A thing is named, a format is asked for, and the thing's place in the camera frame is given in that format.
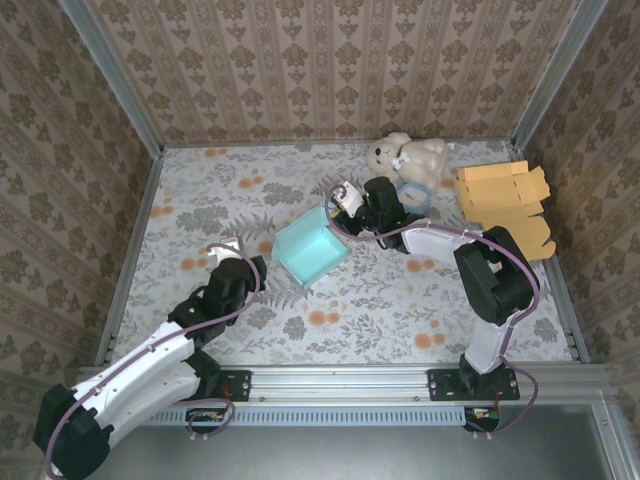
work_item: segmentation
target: metal edge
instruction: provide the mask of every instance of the metal edge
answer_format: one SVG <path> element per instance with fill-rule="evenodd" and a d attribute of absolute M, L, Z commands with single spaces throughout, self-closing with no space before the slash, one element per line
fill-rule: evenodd
<path fill-rule="evenodd" d="M 571 336 L 575 342 L 578 358 L 582 363 L 591 363 L 587 343 L 582 335 L 582 329 L 580 328 L 576 311 L 573 308 L 573 302 L 571 302 L 567 284 L 562 275 L 562 268 L 560 267 L 558 256 L 553 254 L 551 258 L 543 260 L 542 264 L 549 279 L 549 288 L 553 292 L 553 299 L 558 307 L 560 321 L 571 330 Z"/>
<path fill-rule="evenodd" d="M 508 137 L 490 137 L 490 138 L 477 138 L 469 140 L 469 138 L 463 137 L 451 137 L 443 139 L 448 142 L 458 143 L 474 143 L 474 142 L 506 142 L 509 143 Z M 359 139 L 344 139 L 344 140 L 273 140 L 264 142 L 216 142 L 216 143 L 184 143 L 175 144 L 167 143 L 164 148 L 207 148 L 207 147 L 279 147 L 282 145 L 361 145 L 363 143 L 372 142 L 378 140 L 377 138 L 359 138 Z"/>
<path fill-rule="evenodd" d="M 607 402 L 603 398 L 591 408 L 613 478 L 615 480 L 640 478 L 638 457 L 618 403 Z"/>
<path fill-rule="evenodd" d="M 109 41 L 93 16 L 89 3 L 78 0 L 60 0 L 60 4 L 80 34 L 93 60 L 102 71 L 151 158 L 159 157 L 162 138 L 113 54 Z"/>
<path fill-rule="evenodd" d="M 594 405 L 614 402 L 614 392 L 603 365 L 577 362 L 520 363 L 539 384 L 539 404 Z M 486 405 L 492 402 L 431 402 L 427 371 L 455 368 L 454 364 L 361 365 L 361 366 L 243 366 L 252 371 L 251 397 L 246 405 L 347 406 L 347 405 Z M 97 367 L 83 368 L 80 379 L 97 374 Z M 526 404 L 533 384 L 518 377 L 521 399 Z"/>
<path fill-rule="evenodd" d="M 142 247 L 142 240 L 144 239 L 147 222 L 149 221 L 149 215 L 151 214 L 153 199 L 160 182 L 162 164 L 162 157 L 156 157 L 151 164 L 147 185 L 144 189 L 144 194 L 142 195 L 136 222 L 133 225 L 133 230 L 131 231 L 131 238 L 129 239 L 127 253 L 124 257 L 120 276 L 118 277 L 118 283 L 116 284 L 116 289 L 111 300 L 111 306 L 109 307 L 109 313 L 107 314 L 107 321 L 102 332 L 102 338 L 100 339 L 100 345 L 94 362 L 95 365 L 103 365 L 105 363 L 111 341 L 116 338 L 120 328 L 120 322 L 122 321 L 124 309 L 127 305 L 127 299 L 129 298 L 129 289 L 131 288 L 133 275 L 136 271 L 138 255 L 140 254 L 140 248 Z"/>
<path fill-rule="evenodd" d="M 549 60 L 547 70 L 513 132 L 516 149 L 524 150 L 531 140 L 606 4 L 607 0 L 589 0 L 578 4 L 567 30 Z"/>

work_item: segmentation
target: wall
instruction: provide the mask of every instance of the wall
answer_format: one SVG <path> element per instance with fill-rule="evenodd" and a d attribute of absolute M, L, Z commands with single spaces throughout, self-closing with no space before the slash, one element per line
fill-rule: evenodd
<path fill-rule="evenodd" d="M 640 2 L 610 0 L 526 149 L 595 361 L 640 440 Z"/>
<path fill-rule="evenodd" d="M 508 137 L 576 0 L 90 0 L 168 144 Z"/>
<path fill-rule="evenodd" d="M 0 478 L 40 398 L 92 364 L 150 160 L 55 1 L 0 2 Z"/>

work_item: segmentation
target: cable connector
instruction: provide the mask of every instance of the cable connector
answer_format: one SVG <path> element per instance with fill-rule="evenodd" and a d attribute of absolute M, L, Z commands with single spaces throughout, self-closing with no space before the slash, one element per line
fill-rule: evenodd
<path fill-rule="evenodd" d="M 224 245 L 228 245 L 236 250 L 244 251 L 242 240 L 240 237 L 229 237 L 223 238 L 220 240 L 220 243 Z M 240 255 L 235 254 L 231 250 L 228 250 L 223 247 L 213 247 L 207 250 L 207 255 L 209 257 L 214 257 L 214 268 L 220 265 L 220 262 L 225 258 L 240 258 Z"/>
<path fill-rule="evenodd" d="M 351 185 L 348 181 L 344 181 L 341 184 L 344 190 L 337 191 L 333 194 L 333 201 L 349 215 L 349 218 L 354 218 L 358 209 L 364 205 L 362 195 L 358 192 L 358 189 Z"/>

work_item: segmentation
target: yellow cardboard box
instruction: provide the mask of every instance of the yellow cardboard box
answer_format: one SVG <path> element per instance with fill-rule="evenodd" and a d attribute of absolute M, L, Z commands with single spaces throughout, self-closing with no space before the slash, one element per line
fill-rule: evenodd
<path fill-rule="evenodd" d="M 522 161 L 459 168 L 455 184 L 467 220 L 485 230 L 506 228 L 527 260 L 553 255 L 556 244 L 540 204 L 550 190 L 540 167 L 529 171 Z"/>

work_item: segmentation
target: teddy bear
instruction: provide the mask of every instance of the teddy bear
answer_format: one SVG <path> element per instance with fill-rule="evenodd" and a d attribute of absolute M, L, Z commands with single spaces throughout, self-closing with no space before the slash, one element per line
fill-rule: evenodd
<path fill-rule="evenodd" d="M 433 191 L 442 179 L 447 154 L 447 144 L 440 138 L 412 141 L 406 133 L 394 132 L 371 144 L 366 161 L 395 185 L 418 183 Z"/>

